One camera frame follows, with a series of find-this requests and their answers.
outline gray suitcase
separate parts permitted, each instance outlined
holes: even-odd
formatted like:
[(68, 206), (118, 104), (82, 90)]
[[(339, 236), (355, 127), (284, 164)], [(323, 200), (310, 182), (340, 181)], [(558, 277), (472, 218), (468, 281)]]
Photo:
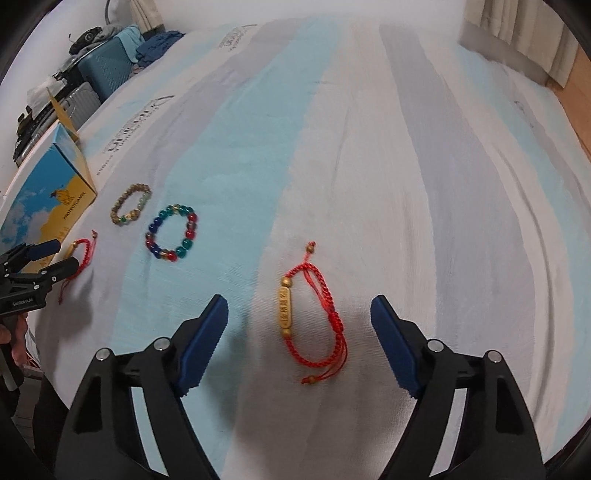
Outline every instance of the gray suitcase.
[[(78, 130), (90, 118), (90, 116), (98, 110), (100, 107), (100, 100), (99, 96), (90, 86), (90, 83), (84, 82), (78, 88), (72, 90), (71, 94), (60, 102), (60, 105), (72, 119), (74, 128)], [(17, 167), (21, 166), (23, 160), (25, 160), (35, 144), (56, 120), (57, 114), (55, 111), (51, 111), (49, 117), (37, 127), (31, 136), (31, 140), (22, 151), (21, 155), (15, 160)]]

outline blue gripper pad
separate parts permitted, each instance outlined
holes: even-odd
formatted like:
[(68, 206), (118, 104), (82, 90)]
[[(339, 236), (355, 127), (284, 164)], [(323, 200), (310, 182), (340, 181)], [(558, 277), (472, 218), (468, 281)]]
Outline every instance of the blue gripper pad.
[(179, 355), (175, 386), (181, 396), (199, 385), (227, 324), (228, 302), (215, 295), (198, 319), (186, 320), (174, 334), (173, 343)]
[(424, 387), (418, 378), (418, 362), (420, 349), (426, 343), (425, 337), (415, 324), (398, 318), (383, 295), (372, 300), (371, 324), (398, 385), (411, 397), (418, 398)]
[(60, 251), (61, 244), (59, 240), (49, 240), (42, 244), (32, 245), (27, 251), (27, 259), (34, 262)]

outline wooden floor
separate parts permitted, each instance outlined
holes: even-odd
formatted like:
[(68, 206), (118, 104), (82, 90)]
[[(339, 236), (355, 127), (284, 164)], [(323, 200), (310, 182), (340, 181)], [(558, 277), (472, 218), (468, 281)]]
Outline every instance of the wooden floor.
[(560, 100), (591, 161), (591, 60), (581, 47), (566, 86), (562, 88), (550, 79), (548, 87)]

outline hand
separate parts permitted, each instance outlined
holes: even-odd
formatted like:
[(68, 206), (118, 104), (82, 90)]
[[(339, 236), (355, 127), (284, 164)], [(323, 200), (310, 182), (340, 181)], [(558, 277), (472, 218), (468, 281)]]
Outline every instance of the hand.
[[(25, 333), (28, 330), (27, 314), (21, 313), (18, 316), (17, 328), (14, 332), (15, 342), (12, 346), (12, 359), (17, 365), (24, 365), (27, 362), (27, 349), (25, 347)], [(10, 343), (12, 335), (4, 326), (0, 325), (0, 343)]]

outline suitcase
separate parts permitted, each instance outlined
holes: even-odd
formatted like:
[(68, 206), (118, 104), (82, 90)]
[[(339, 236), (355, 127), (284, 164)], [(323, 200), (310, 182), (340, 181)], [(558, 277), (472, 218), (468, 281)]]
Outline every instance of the suitcase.
[(94, 48), (77, 62), (82, 78), (90, 82), (101, 103), (127, 81), (132, 65), (117, 37)]
[[(74, 128), (78, 130), (90, 118), (90, 116), (97, 111), (98, 107), (100, 107), (100, 100), (99, 96), (90, 86), (90, 83), (84, 82), (78, 88), (72, 90), (72, 92), (60, 102), (60, 105), (72, 119)], [(35, 144), (56, 120), (57, 114), (53, 109), (49, 115), (40, 119), (39, 126), (34, 130), (27, 146), (14, 160), (17, 167), (21, 166), (23, 160), (25, 160)]]

